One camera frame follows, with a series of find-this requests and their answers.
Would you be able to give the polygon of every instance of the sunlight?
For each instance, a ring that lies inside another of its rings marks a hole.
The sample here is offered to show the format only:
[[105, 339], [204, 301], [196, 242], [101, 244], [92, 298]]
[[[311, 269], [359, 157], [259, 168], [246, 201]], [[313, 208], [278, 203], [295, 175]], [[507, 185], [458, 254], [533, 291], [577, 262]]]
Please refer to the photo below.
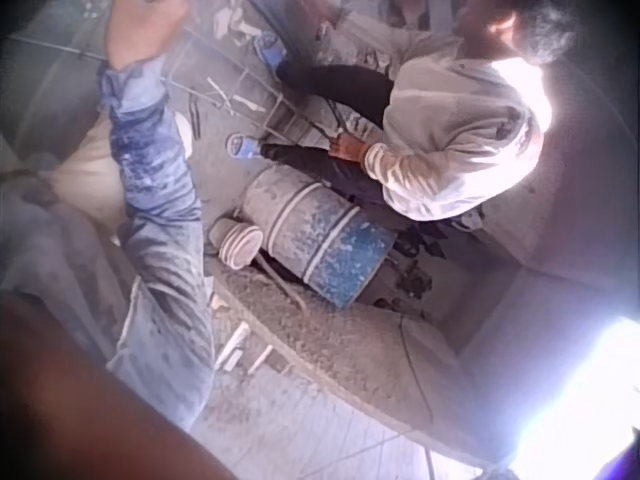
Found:
[[523, 434], [511, 468], [522, 480], [591, 480], [640, 426], [640, 325], [608, 328], [564, 392]]

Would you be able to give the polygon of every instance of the dark trousers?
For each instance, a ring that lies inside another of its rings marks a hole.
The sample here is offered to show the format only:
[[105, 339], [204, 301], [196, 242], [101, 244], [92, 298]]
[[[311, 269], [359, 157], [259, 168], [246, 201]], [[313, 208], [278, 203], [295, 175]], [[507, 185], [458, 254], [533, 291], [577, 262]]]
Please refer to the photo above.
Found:
[[[277, 74], [293, 90], [351, 107], [382, 128], [384, 110], [393, 89], [393, 82], [383, 74], [353, 65], [307, 67], [286, 61], [278, 67]], [[386, 207], [380, 183], [369, 178], [358, 165], [332, 158], [326, 150], [267, 144], [261, 153], [265, 158], [329, 182], [333, 189], [345, 197], [354, 197], [360, 204]]]

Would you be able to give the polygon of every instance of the blue shoe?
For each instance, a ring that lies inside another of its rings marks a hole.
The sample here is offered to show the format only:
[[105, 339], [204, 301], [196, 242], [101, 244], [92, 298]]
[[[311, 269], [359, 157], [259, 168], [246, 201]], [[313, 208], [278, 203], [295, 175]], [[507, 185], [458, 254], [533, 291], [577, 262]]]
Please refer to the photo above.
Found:
[[256, 55], [265, 64], [273, 79], [279, 82], [276, 70], [287, 56], [287, 50], [278, 36], [273, 32], [262, 32], [253, 40], [253, 46]]
[[260, 140], [251, 135], [243, 135], [242, 133], [233, 133], [227, 137], [225, 147], [229, 156], [239, 159], [249, 159], [261, 157]]

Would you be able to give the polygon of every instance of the white long-sleeve shirt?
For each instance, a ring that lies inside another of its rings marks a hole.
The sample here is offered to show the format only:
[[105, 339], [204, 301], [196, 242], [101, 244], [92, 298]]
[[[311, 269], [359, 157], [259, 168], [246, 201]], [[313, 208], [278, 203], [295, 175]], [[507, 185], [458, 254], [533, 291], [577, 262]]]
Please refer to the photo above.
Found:
[[355, 13], [339, 31], [400, 64], [384, 143], [364, 161], [393, 209], [421, 221], [452, 217], [533, 170], [551, 122], [540, 68], [521, 58], [458, 58], [458, 37], [393, 29]]

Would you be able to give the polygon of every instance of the dark hair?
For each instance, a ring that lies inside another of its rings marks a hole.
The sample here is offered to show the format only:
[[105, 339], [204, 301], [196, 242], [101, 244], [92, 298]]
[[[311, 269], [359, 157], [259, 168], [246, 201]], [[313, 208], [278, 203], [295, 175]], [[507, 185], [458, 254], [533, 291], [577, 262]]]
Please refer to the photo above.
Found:
[[515, 10], [518, 24], [513, 44], [518, 53], [534, 64], [559, 58], [573, 45], [576, 22], [563, 0], [506, 0]]

